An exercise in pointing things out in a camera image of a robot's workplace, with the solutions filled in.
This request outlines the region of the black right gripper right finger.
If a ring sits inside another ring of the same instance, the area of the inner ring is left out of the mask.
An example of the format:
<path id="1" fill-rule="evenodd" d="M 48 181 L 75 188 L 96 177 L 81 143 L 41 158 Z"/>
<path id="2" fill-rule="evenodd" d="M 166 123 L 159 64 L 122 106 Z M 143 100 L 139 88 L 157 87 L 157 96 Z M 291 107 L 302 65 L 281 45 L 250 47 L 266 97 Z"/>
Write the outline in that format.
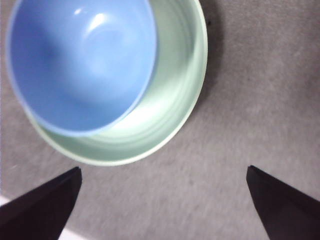
<path id="1" fill-rule="evenodd" d="M 253 205 L 271 240 L 318 240 L 320 202 L 250 165 L 246 182 Z"/>

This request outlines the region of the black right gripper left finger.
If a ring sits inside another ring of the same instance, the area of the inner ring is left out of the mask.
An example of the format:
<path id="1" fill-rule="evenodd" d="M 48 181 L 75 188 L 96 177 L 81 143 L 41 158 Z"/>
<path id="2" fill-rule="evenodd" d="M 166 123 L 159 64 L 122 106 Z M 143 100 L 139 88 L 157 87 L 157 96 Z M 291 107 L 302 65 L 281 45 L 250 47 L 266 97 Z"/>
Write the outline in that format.
<path id="1" fill-rule="evenodd" d="M 2 240 L 57 240 L 82 185 L 77 166 L 0 207 Z"/>

